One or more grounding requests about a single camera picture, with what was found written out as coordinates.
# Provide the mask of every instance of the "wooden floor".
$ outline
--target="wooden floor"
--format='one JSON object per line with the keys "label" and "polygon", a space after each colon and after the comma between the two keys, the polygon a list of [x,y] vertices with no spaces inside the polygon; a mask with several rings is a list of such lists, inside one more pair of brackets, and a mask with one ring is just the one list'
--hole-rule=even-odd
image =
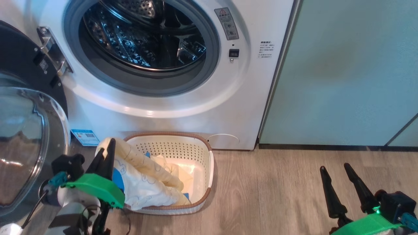
{"label": "wooden floor", "polygon": [[[72,152],[93,158],[94,148],[77,144]],[[343,164],[348,162],[372,192],[403,191],[418,200],[418,153],[371,151],[260,150],[215,151],[212,192],[193,215],[150,216],[130,213],[132,235],[324,235],[336,220],[328,218],[319,167],[325,166],[347,216],[363,216]],[[30,224],[43,234],[58,208],[44,207]],[[124,235],[128,222],[120,211],[109,214],[112,234]]]}

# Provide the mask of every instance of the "laundry basket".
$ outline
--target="laundry basket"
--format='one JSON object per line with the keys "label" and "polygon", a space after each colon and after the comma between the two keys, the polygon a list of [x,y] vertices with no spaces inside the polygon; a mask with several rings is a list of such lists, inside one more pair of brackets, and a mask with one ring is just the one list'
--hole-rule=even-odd
{"label": "laundry basket", "polygon": [[139,133],[125,138],[140,152],[152,156],[163,155],[167,163],[174,163],[193,177],[190,205],[144,207],[138,212],[150,215],[184,215],[199,211],[209,196],[214,171],[212,149],[207,141],[194,134],[153,132]]}

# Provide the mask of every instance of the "front-load washing machine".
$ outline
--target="front-load washing machine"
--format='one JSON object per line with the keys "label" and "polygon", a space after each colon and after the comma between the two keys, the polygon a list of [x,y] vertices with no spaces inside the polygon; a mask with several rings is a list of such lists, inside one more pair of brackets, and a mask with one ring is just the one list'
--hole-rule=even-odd
{"label": "front-load washing machine", "polygon": [[[34,85],[42,81],[44,89],[56,93],[51,96],[67,110],[71,131],[83,145],[97,145],[108,136],[175,131],[197,133],[216,149],[249,150],[255,146],[293,1],[1,4],[3,24],[25,34],[40,51],[16,48],[14,55],[0,56],[26,56],[21,60],[32,62],[43,75],[20,79]],[[7,30],[0,37],[14,40]],[[10,53],[18,45],[0,46]],[[15,66],[7,73],[18,77],[22,70]]]}

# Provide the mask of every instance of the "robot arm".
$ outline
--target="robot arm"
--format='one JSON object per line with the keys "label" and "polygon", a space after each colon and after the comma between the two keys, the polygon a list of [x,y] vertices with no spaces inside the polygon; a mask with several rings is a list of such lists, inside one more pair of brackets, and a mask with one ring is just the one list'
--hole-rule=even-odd
{"label": "robot arm", "polygon": [[112,182],[115,159],[115,140],[107,147],[107,156],[101,149],[86,173],[82,164],[84,157],[60,156],[53,164],[56,176],[65,172],[67,180],[51,179],[40,191],[47,192],[44,204],[57,203],[62,206],[51,222],[45,235],[82,235],[87,231],[93,235],[109,235],[105,223],[110,209],[122,209],[125,201],[123,192]]}
{"label": "robot arm", "polygon": [[379,190],[371,193],[364,182],[358,177],[350,164],[344,164],[350,181],[354,184],[361,202],[361,210],[366,217],[353,221],[346,217],[347,208],[341,204],[331,184],[331,177],[324,166],[320,173],[324,187],[325,201],[330,218],[338,219],[338,227],[331,229],[331,235],[376,235],[402,234],[407,235],[418,231],[418,220],[414,214],[416,202],[397,191],[387,193]]}

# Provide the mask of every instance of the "cabinet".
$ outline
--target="cabinet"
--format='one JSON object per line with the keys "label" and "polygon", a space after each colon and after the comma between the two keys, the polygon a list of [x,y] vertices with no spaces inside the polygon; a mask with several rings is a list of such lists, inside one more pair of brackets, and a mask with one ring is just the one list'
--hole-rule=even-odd
{"label": "cabinet", "polygon": [[416,0],[303,1],[260,143],[385,145],[418,113],[417,12]]}
{"label": "cabinet", "polygon": [[418,147],[418,119],[404,129],[389,146]]}

